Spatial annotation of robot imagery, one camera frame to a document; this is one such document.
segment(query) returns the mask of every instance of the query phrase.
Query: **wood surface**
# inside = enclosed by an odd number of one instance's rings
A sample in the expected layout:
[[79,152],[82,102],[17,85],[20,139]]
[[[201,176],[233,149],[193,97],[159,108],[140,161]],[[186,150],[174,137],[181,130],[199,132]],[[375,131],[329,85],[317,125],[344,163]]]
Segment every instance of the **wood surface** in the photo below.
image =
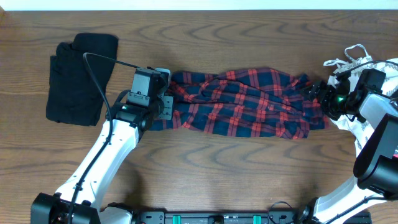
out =
[[[397,11],[6,12],[0,24],[0,223],[28,223],[39,192],[52,194],[96,141],[96,127],[45,118],[49,58],[79,32],[119,37],[118,59],[171,71],[220,73],[272,67],[327,79],[323,62],[363,44],[374,59],[398,56]],[[362,56],[360,52],[351,51]],[[107,97],[131,87],[116,65]],[[106,196],[135,207],[267,210],[330,193],[353,174],[354,137],[330,129],[308,139],[229,138],[186,129],[149,131]],[[397,223],[398,203],[370,209]]]

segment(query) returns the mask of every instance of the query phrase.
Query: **folded garment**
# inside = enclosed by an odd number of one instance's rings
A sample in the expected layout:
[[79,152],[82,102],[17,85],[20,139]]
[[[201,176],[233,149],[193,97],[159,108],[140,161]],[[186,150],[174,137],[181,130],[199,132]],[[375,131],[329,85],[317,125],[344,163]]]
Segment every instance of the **folded garment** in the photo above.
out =
[[[90,52],[116,59],[118,38],[109,34],[77,34],[72,44],[60,43],[57,56],[50,57],[50,90],[46,117],[58,123],[95,126],[103,99],[86,71],[83,54]],[[103,91],[114,62],[87,57]]]
[[175,100],[173,119],[157,120],[151,130],[182,126],[224,136],[306,138],[310,130],[328,127],[318,102],[299,92],[309,84],[306,75],[295,78],[271,68],[177,72],[168,90]]

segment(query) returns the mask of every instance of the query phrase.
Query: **cable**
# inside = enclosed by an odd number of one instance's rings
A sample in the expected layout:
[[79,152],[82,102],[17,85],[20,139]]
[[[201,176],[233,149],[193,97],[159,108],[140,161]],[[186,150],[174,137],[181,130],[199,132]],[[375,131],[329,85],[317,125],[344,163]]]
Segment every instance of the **cable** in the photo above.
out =
[[113,119],[112,119],[112,114],[111,114],[111,107],[109,105],[108,99],[105,96],[104,91],[101,88],[100,83],[98,82],[97,78],[95,77],[90,65],[88,64],[87,55],[94,55],[94,56],[97,56],[97,57],[102,57],[102,58],[108,59],[108,60],[110,60],[112,62],[119,63],[121,65],[126,65],[128,67],[138,68],[137,65],[132,65],[132,64],[129,64],[129,63],[125,63],[125,62],[120,62],[118,60],[115,60],[115,59],[112,59],[112,58],[109,58],[109,57],[105,57],[105,56],[102,56],[102,55],[88,53],[88,52],[83,54],[83,61],[85,63],[86,70],[87,70],[88,74],[90,75],[91,79],[93,80],[94,84],[98,88],[98,91],[99,91],[100,95],[102,96],[102,99],[104,99],[106,109],[108,110],[109,133],[108,133],[108,137],[106,137],[105,142],[102,145],[101,149],[99,149],[99,151],[97,152],[97,154],[95,155],[93,160],[90,162],[90,164],[88,164],[87,168],[85,169],[85,171],[81,175],[79,181],[76,183],[75,191],[73,193],[72,200],[70,202],[70,208],[69,208],[69,213],[68,213],[68,224],[72,224],[73,209],[75,208],[77,195],[78,195],[78,193],[79,193],[79,191],[81,189],[81,185],[83,184],[88,172],[93,167],[94,163],[97,161],[97,159],[99,158],[101,153],[104,151],[105,147],[108,145],[108,143],[111,144],[111,138],[112,138],[112,133],[113,133]]
[[275,205],[280,204],[280,203],[283,203],[283,204],[289,206],[289,207],[293,210],[293,208],[292,208],[287,202],[284,202],[284,201],[278,201],[278,202],[275,202],[274,204],[272,204],[271,207],[270,207],[269,210],[268,210],[268,219],[269,219],[273,224],[279,224],[279,223],[274,222],[274,217],[270,217],[270,216],[269,216],[269,213],[271,212],[271,209],[272,209]]
[[392,65],[398,66],[398,63],[390,62],[388,60],[373,60],[373,61],[370,61],[370,62],[362,63],[361,65],[357,65],[357,66],[355,66],[355,67],[353,67],[353,68],[351,68],[351,69],[349,69],[347,71],[343,71],[341,73],[338,73],[338,74],[336,74],[336,76],[337,76],[337,78],[342,77],[346,73],[352,72],[353,70],[356,70],[357,68],[362,67],[362,66],[367,65],[367,64],[370,64],[370,63],[390,63]]
[[384,198],[384,197],[367,197],[364,198],[362,201],[358,202],[356,205],[352,206],[351,208],[345,210],[343,213],[341,214],[337,214],[334,218],[332,218],[331,220],[329,220],[328,222],[326,222],[325,224],[331,224],[332,222],[336,221],[337,219],[347,215],[348,213],[352,212],[353,210],[357,209],[359,206],[368,203],[370,200],[386,200],[386,201],[395,201],[398,198]]

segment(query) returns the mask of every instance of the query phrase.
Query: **plaid cloth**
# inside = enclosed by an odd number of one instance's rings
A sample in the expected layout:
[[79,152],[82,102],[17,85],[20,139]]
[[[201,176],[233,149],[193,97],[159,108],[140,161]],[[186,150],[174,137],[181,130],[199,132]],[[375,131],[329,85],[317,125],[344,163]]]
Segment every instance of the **plaid cloth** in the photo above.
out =
[[173,119],[156,120],[151,130],[182,126],[224,136],[306,138],[310,130],[328,127],[317,101],[299,93],[308,84],[306,75],[297,79],[271,68],[174,73],[168,90]]

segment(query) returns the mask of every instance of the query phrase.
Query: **blue and red plaid fabric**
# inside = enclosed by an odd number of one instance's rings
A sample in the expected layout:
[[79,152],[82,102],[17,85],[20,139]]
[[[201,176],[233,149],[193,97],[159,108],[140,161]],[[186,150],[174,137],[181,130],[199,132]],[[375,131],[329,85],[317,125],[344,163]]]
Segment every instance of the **blue and red plaid fabric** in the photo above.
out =
[[168,90],[175,100],[173,119],[157,120],[151,130],[183,127],[224,136],[306,138],[310,130],[328,127],[317,101],[304,100],[299,92],[308,84],[306,75],[295,78],[271,68],[174,73]]

